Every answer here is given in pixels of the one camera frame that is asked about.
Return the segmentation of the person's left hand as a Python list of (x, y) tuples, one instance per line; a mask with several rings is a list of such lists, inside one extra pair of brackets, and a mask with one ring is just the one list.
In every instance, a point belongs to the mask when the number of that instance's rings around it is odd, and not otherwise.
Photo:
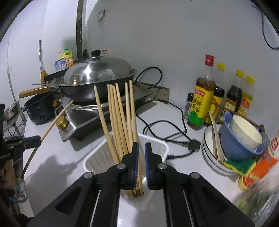
[(6, 161), (3, 168), (1, 168), (1, 179), (3, 186), (6, 189), (15, 190), (17, 181), (14, 174), (13, 160)]

